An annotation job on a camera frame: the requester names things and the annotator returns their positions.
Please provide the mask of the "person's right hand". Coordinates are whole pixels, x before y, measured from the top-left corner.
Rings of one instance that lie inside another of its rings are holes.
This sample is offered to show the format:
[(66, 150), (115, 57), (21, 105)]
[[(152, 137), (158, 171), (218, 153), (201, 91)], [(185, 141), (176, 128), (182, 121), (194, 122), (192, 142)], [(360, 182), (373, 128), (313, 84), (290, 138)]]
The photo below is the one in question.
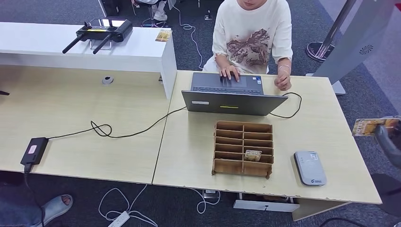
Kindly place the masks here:
[(224, 66), (222, 69), (219, 70), (219, 74), (221, 77), (224, 77), (228, 80), (234, 79), (236, 82), (239, 82), (240, 80), (240, 72), (233, 65)]

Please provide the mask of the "person's left hand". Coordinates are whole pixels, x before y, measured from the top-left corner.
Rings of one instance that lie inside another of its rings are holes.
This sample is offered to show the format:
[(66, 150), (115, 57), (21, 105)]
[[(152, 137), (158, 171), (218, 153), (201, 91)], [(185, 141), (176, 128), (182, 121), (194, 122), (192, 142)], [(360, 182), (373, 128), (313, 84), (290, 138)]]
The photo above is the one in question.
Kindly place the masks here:
[(290, 81), (290, 75), (285, 72), (279, 73), (274, 80), (274, 84), (280, 91), (287, 91), (291, 89), (292, 84)]

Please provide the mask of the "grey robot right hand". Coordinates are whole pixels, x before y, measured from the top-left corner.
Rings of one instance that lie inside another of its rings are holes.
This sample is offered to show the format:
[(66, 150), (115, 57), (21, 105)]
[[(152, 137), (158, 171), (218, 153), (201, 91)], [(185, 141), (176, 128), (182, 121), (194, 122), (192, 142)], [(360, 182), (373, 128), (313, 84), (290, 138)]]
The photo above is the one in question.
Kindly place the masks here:
[(393, 166), (401, 168), (401, 121), (396, 120), (391, 126), (379, 125), (375, 129), (375, 138), (384, 154)]

